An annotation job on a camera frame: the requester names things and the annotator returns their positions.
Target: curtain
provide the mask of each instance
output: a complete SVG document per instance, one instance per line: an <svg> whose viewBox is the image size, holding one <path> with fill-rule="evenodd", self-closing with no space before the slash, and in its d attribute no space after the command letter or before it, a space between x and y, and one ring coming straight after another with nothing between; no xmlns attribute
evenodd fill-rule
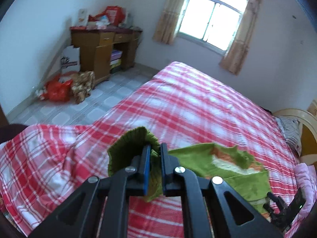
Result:
<svg viewBox="0 0 317 238"><path fill-rule="evenodd" d="M313 116L317 117L317 100L314 99L310 106L307 109L308 112L310 112Z"/></svg>
<svg viewBox="0 0 317 238"><path fill-rule="evenodd" d="M239 28L229 48L220 62L220 66L238 75L249 52L251 36L262 0L248 0Z"/></svg>
<svg viewBox="0 0 317 238"><path fill-rule="evenodd" d="M185 0L167 0L153 39L164 44L172 44L177 34L180 13Z"/></svg>

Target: red plaid bedsheet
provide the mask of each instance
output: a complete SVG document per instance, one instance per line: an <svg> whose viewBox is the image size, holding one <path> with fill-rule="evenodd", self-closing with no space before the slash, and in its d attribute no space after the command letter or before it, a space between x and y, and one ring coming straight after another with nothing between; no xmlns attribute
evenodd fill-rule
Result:
<svg viewBox="0 0 317 238"><path fill-rule="evenodd" d="M33 125L0 150L0 192L28 235L89 176L107 177L107 149L145 126L169 149L203 142L238 145L263 163L273 193L290 203L298 162L275 119L249 99L174 62L89 126ZM294 226L286 236L297 228ZM179 198L130 199L128 237L183 237Z"/></svg>

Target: green cloth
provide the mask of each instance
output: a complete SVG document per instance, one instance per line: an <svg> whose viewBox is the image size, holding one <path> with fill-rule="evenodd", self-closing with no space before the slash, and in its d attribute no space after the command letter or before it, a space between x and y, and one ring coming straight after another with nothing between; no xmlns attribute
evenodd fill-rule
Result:
<svg viewBox="0 0 317 238"><path fill-rule="evenodd" d="M130 165L136 155L142 154L143 146L152 145L151 171L147 202L162 193L161 168L158 139L145 127L138 127L125 133L108 150L110 157L108 173L112 176L120 169ZM227 160L218 158L218 151ZM250 202L260 213L265 213L262 205L267 193L271 191L268 171L255 161L247 151L237 147L224 148L215 143L202 143L193 146L170 150L169 155L178 158L180 165L191 169L197 176L212 178L222 177L237 193Z"/></svg>
<svg viewBox="0 0 317 238"><path fill-rule="evenodd" d="M123 134L109 149L108 175L131 164L132 159L142 154L143 147L151 144L150 180L148 195L145 201L149 202L162 194L161 158L159 157L160 143L158 139L145 127L138 127Z"/></svg>

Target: red bag on desk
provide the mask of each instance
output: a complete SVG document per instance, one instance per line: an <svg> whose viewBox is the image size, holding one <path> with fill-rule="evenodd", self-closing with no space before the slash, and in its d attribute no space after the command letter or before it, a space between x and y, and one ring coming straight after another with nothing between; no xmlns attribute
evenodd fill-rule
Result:
<svg viewBox="0 0 317 238"><path fill-rule="evenodd" d="M47 93L45 94L45 98L50 101L69 101L69 92L73 83L73 80L66 81L64 83L60 83L58 80L60 75L56 76L53 80L46 83Z"/></svg>
<svg viewBox="0 0 317 238"><path fill-rule="evenodd" d="M118 26L120 23L122 23L126 17L123 8L119 6L108 6L105 10L105 13L111 24L115 26Z"/></svg>

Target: window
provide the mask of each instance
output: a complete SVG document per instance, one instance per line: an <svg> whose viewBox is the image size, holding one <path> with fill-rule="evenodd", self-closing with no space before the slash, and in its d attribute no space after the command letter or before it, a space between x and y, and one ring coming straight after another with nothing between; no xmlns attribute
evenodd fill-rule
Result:
<svg viewBox="0 0 317 238"><path fill-rule="evenodd" d="M223 53L246 5L247 0L185 0L180 33Z"/></svg>

